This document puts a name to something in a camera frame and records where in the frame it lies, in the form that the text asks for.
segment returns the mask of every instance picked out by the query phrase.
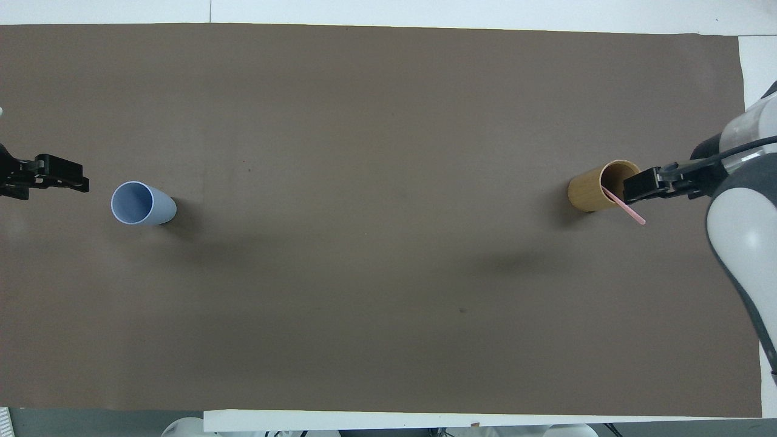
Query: yellow cup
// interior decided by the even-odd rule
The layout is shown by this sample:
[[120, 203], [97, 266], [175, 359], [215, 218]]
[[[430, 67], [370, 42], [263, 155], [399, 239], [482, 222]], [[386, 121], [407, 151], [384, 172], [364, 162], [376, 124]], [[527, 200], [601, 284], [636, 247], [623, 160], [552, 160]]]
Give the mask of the yellow cup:
[[600, 211], [617, 206], [601, 189], [602, 186], [623, 199], [623, 181], [639, 173], [639, 167], [631, 161], [616, 159], [603, 166], [588, 170], [570, 181], [566, 196], [572, 205], [585, 212]]

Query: pink straw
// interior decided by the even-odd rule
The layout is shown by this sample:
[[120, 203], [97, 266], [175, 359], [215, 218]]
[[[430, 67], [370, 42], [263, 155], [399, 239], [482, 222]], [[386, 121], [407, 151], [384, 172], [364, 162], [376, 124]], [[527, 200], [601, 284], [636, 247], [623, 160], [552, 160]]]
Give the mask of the pink straw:
[[631, 215], [632, 219], [636, 220], [637, 223], [639, 223], [640, 225], [644, 225], [646, 223], [645, 219], [642, 218], [641, 215], [637, 214], [636, 211], [629, 208], [627, 204], [623, 203], [623, 201], [619, 199], [618, 196], [611, 193], [610, 190], [604, 187], [602, 187], [601, 190], [604, 191], [605, 194], [607, 194], [608, 198], [610, 198], [612, 201], [618, 204], [619, 207], [623, 208], [623, 211], [626, 211], [626, 214]]

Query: white table surface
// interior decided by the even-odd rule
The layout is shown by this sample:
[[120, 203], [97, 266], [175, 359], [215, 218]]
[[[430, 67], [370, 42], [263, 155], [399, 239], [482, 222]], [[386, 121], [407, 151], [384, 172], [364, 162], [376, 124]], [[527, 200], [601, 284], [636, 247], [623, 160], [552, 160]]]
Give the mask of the white table surface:
[[[734, 35], [740, 37], [743, 109], [777, 80], [777, 2], [772, 0], [5, 0], [0, 3], [0, 24], [74, 23], [289, 23]], [[693, 147], [688, 145], [687, 149], [678, 150], [678, 156], [686, 156]], [[763, 351], [761, 370], [762, 416], [777, 418], [777, 387], [769, 375]], [[261, 410], [205, 411], [204, 418], [206, 431], [711, 419]]]

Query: brown tabletop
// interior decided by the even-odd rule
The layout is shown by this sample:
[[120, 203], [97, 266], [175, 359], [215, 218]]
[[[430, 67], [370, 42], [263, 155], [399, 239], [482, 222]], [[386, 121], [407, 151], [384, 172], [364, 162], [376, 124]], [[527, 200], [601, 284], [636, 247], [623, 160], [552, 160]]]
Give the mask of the brown tabletop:
[[[707, 200], [579, 213], [742, 110], [733, 37], [0, 27], [0, 404], [760, 415]], [[119, 223], [141, 180], [179, 206]]]

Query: black wire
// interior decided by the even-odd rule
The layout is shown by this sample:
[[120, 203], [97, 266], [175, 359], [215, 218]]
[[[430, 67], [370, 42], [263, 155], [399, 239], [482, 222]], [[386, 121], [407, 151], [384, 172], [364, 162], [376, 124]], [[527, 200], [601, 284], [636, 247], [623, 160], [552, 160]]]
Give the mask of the black wire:
[[623, 434], [618, 432], [618, 429], [613, 425], [612, 423], [605, 423], [605, 426], [607, 429], [609, 429], [613, 434], [615, 434], [615, 437], [623, 437]]
[[661, 177], [671, 179], [680, 176], [683, 173], [688, 173], [707, 166], [711, 166], [712, 164], [719, 162], [721, 159], [728, 158], [729, 156], [736, 155], [737, 153], [742, 153], [746, 150], [755, 149], [756, 147], [761, 147], [767, 144], [774, 144], [776, 142], [777, 135], [773, 137], [757, 139], [755, 141], [746, 142], [743, 145], [738, 145], [737, 147], [728, 149], [723, 153], [718, 153], [717, 155], [712, 155], [708, 158], [700, 159], [699, 161], [696, 161], [695, 163], [682, 168], [679, 167], [677, 163], [664, 166], [658, 170], [658, 174]]

